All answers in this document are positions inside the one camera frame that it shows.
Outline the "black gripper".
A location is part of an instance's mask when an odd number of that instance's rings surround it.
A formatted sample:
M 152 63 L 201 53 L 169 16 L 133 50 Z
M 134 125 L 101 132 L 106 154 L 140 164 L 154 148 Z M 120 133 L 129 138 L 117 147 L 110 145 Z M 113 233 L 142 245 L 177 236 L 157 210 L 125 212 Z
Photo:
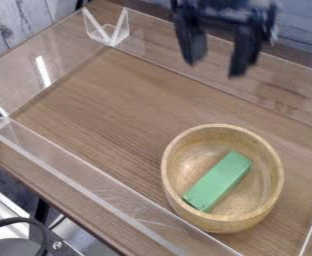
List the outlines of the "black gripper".
M 230 55 L 228 77 L 241 77 L 256 64 L 262 37 L 277 40 L 277 0 L 170 0 L 174 32 L 185 63 L 193 66 L 206 55 L 206 34 L 202 28 L 214 22 L 238 25 Z

